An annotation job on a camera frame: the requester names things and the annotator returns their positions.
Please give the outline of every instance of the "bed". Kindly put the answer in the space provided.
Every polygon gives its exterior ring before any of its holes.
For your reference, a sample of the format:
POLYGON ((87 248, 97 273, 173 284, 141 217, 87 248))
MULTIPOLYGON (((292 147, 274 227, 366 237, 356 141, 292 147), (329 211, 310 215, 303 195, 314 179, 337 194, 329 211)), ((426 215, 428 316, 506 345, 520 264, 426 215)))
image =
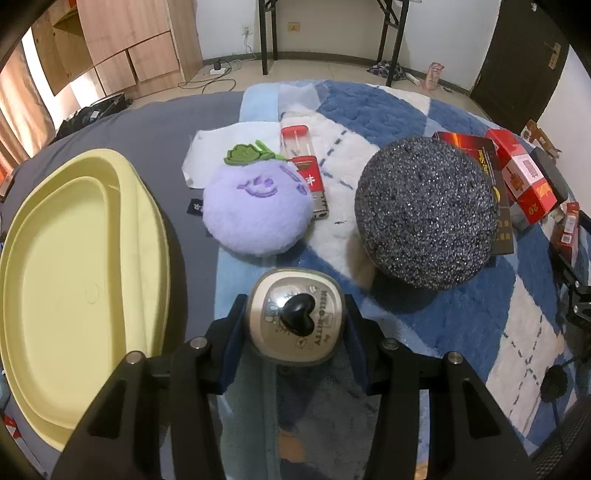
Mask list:
MULTIPOLYGON (((434 293, 377 272, 362 251, 353 215, 357 180, 379 147, 439 130, 483 135, 491 125, 418 93, 329 80, 261 84, 244 94, 151 103, 103 119, 23 164, 0 205, 2 227, 8 228, 27 194, 67 160, 91 148, 117 150, 135 166, 174 232, 177 280, 183 281, 171 299, 171 331, 182 330, 185 339, 202 335, 213 319, 226 315, 237 294, 249 293, 271 268, 320 270, 354 295, 364 316, 415 352, 464 354, 531 453, 554 429, 551 406, 540 402, 541 379, 550 365, 569 359, 577 348, 576 333, 569 334, 560 321, 560 292, 547 253, 552 223, 516 235, 515 253, 494 258, 467 283, 434 293), (191 199, 201 192, 189 189, 181 172, 197 130, 248 120, 309 126, 331 208, 330 217, 316 222, 304 240, 265 261, 234 257, 219 247, 199 217, 187 214, 191 199)), ((577 267, 587 280, 584 235, 581 243, 577 267)), ((171 333, 168 340, 174 338, 171 333)), ((558 401, 560 415, 586 393, 571 367, 568 393, 558 401)), ((428 408, 426 397, 421 399, 418 461, 424 468, 428 408)), ((236 381, 214 406, 226 474, 237 480, 361 477, 378 404, 378 398, 362 395, 342 349, 315 368, 277 368, 246 349, 236 381)), ((7 413, 51 472, 59 453, 37 437, 12 400, 7 413)), ((174 478, 170 435, 164 430, 161 466, 163 478, 174 478)))

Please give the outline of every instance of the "wooden drawer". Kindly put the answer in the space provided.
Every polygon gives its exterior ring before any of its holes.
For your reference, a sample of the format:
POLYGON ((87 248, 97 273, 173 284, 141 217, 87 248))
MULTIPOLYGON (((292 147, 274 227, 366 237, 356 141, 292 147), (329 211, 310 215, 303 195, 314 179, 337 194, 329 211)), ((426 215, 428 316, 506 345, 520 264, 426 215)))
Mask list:
POLYGON ((178 70, 173 39, 168 32, 131 47, 129 57, 140 82, 178 70))
POLYGON ((95 68, 107 95, 135 85, 134 73, 124 51, 99 63, 95 68))

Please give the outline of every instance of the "glitter sponge ball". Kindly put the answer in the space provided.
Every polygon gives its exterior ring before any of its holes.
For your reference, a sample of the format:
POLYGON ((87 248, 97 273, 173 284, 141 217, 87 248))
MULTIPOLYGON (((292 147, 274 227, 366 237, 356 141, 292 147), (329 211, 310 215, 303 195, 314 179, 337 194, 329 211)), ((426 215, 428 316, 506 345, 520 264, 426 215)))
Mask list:
POLYGON ((498 213, 480 165, 434 138, 407 138, 378 151, 355 194, 365 249, 389 277, 447 290, 491 255, 498 213))

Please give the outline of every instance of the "red cigarette pack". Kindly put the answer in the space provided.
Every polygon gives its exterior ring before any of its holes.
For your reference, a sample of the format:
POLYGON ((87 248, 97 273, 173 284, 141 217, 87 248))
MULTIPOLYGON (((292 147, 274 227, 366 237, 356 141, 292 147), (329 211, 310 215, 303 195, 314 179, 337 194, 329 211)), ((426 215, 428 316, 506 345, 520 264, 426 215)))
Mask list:
POLYGON ((525 148, 511 132, 489 129, 485 135, 495 144, 503 179, 530 225, 542 220, 556 205, 552 188, 525 148))
POLYGON ((579 204, 566 204, 564 222, 557 223, 552 232, 552 245, 574 267, 579 251, 579 204))

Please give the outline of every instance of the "blue and white rug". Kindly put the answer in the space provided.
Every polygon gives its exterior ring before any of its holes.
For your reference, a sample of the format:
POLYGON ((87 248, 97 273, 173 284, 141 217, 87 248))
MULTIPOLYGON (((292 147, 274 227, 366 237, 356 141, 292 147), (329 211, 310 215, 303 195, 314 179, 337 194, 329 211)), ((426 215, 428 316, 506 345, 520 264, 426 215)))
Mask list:
MULTIPOLYGON (((379 148, 441 130, 484 135, 496 125, 421 94, 387 87, 327 80, 283 88, 266 84, 247 90, 241 121, 279 119, 282 127, 310 128, 330 216, 315 222, 305 240, 286 254, 264 262, 245 263, 220 250, 216 317, 225 316, 236 294, 249 293, 270 268, 322 271, 353 294, 365 317, 413 351, 432 356, 461 352, 526 450, 535 450, 554 429, 551 406, 540 402, 541 380, 549 366, 571 357, 557 322, 558 291, 548 259, 552 225, 534 225, 516 234, 515 253, 496 257, 467 283, 429 293, 375 269, 363 251, 353 212, 359 176, 379 148), (297 99, 297 88, 304 89, 305 101, 297 99)), ((584 235, 581 242, 578 266, 586 279, 584 235)), ((576 400, 573 368, 568 393, 558 401, 561 415, 576 400)), ((428 457, 427 397, 421 400, 419 463, 428 457)), ((228 476, 361 478, 378 406, 379 398, 365 397, 355 384, 343 350, 318 367, 278 369, 247 352, 235 384, 219 401, 228 476), (253 445, 245 446, 248 436, 253 445), (263 447, 254 446, 256 442, 263 447)))

